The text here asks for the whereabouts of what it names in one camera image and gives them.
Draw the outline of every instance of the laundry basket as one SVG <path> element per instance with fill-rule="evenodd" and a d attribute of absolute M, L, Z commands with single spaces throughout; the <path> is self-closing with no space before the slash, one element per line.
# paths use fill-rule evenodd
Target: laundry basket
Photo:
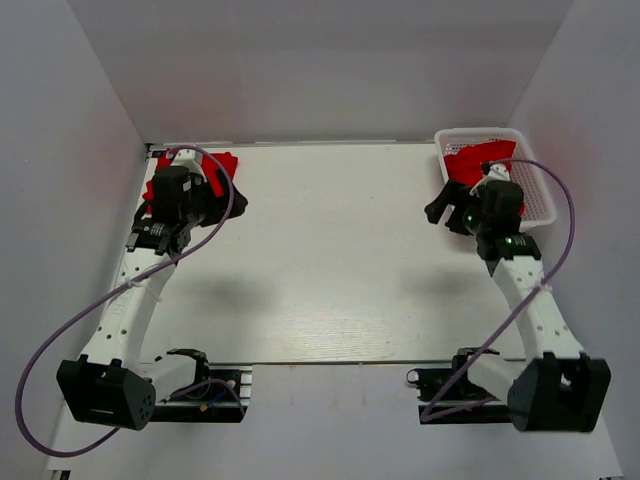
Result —
<path fill-rule="evenodd" d="M 445 182 L 449 179 L 444 163 L 446 155 L 458 153 L 467 145 L 511 140 L 516 142 L 514 159 L 536 160 L 527 145 L 524 136 L 513 128 L 452 128 L 436 133 L 435 143 L 440 161 L 440 169 Z M 556 208 L 549 194 L 544 179 L 544 172 L 535 165 L 513 163 L 511 179 L 524 191 L 525 210 L 522 217 L 521 230 L 528 230 L 540 225 L 550 225 L 556 219 Z"/>

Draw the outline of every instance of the red cloth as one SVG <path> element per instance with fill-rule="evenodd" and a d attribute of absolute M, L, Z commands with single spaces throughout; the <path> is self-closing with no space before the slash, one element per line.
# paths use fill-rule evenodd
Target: red cloth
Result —
<path fill-rule="evenodd" d="M 444 164 L 451 180 L 473 187 L 482 180 L 481 165 L 492 160 L 511 158 L 516 148 L 516 142 L 497 140 L 495 142 L 469 145 L 457 154 L 444 157 Z M 511 163 L 505 163 L 511 172 Z"/>
<path fill-rule="evenodd" d="M 231 180 L 236 173 L 236 168 L 238 167 L 238 157 L 231 155 L 229 152 L 224 153 L 213 153 L 212 154 L 216 160 L 218 160 L 224 169 L 227 171 Z M 167 158 L 166 152 L 158 158 L 158 168 L 164 168 L 171 165 L 171 160 Z M 209 179 L 209 183 L 211 184 L 211 188 L 213 188 L 213 193 L 215 193 L 216 197 L 222 197 L 224 195 L 224 187 L 218 181 L 218 177 L 216 176 L 216 170 L 218 170 L 218 165 L 211 160 L 209 157 L 202 157 L 202 171 Z M 151 187 L 151 180 L 147 182 L 147 191 L 142 194 L 142 198 L 145 200 L 151 200 L 153 198 L 153 188 Z M 147 213 L 151 213 L 151 207 L 147 209 Z"/>

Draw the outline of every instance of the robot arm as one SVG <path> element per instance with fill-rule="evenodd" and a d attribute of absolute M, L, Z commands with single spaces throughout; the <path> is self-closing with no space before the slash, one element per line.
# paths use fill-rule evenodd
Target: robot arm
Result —
<path fill-rule="evenodd" d="M 522 189 L 505 173 L 502 165 L 485 166 L 483 180 L 473 189 L 449 181 L 425 213 L 438 223 L 446 206 L 454 206 L 446 225 L 475 236 L 478 255 L 513 310 L 540 285 L 544 272 L 535 241 L 519 231 Z M 611 379 L 606 362 L 589 358 L 549 289 L 538 292 L 516 325 L 526 366 L 487 351 L 469 367 L 464 381 L 505 402 L 518 430 L 592 431 Z M 469 358 L 476 350 L 461 352 Z"/>
<path fill-rule="evenodd" d="M 220 221 L 229 192 L 215 195 L 201 159 L 193 150 L 182 150 L 169 167 L 156 170 L 153 199 L 136 213 L 117 285 L 180 255 L 194 227 Z M 234 197 L 232 217 L 247 205 L 237 190 Z M 195 350 L 161 352 L 153 363 L 140 362 L 153 311 L 175 269 L 170 265 L 131 283 L 132 288 L 107 303 L 78 360 L 61 363 L 58 384 L 76 420 L 140 430 L 156 402 L 208 378 L 206 356 Z"/>

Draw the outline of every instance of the gray wall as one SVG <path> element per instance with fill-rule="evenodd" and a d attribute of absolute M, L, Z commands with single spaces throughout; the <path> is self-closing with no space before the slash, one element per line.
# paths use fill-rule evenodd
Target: gray wall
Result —
<path fill-rule="evenodd" d="M 144 149 L 66 2 L 0 2 L 0 22 L 0 476 L 31 479 L 44 456 L 15 424 L 18 376 L 108 287 Z M 28 384 L 28 424 L 47 444 L 61 406 L 55 371 L 86 327 L 60 339 Z"/>
<path fill-rule="evenodd" d="M 571 0 L 69 0 L 148 142 L 505 125 Z"/>
<path fill-rule="evenodd" d="M 630 479 L 640 478 L 638 19 L 638 2 L 576 0 L 511 122 L 575 196 L 576 243 L 554 294 L 576 335 L 613 370 L 605 418 Z M 556 201 L 564 211 L 563 197 Z M 566 240 L 566 215 L 559 220 L 549 261 Z"/>

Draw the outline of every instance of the white plastic basket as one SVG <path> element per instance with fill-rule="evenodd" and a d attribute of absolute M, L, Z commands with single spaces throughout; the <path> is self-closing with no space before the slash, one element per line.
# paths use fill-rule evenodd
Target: white plastic basket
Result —
<path fill-rule="evenodd" d="M 511 140 L 516 148 L 511 158 L 535 160 L 524 136 L 513 128 L 452 128 L 436 133 L 435 143 L 440 160 L 440 169 L 445 182 L 449 179 L 444 163 L 445 155 L 458 153 L 467 145 Z M 549 194 L 544 172 L 534 165 L 513 163 L 511 177 L 524 191 L 525 210 L 522 217 L 522 230 L 540 225 L 550 225 L 556 220 L 556 207 Z"/>

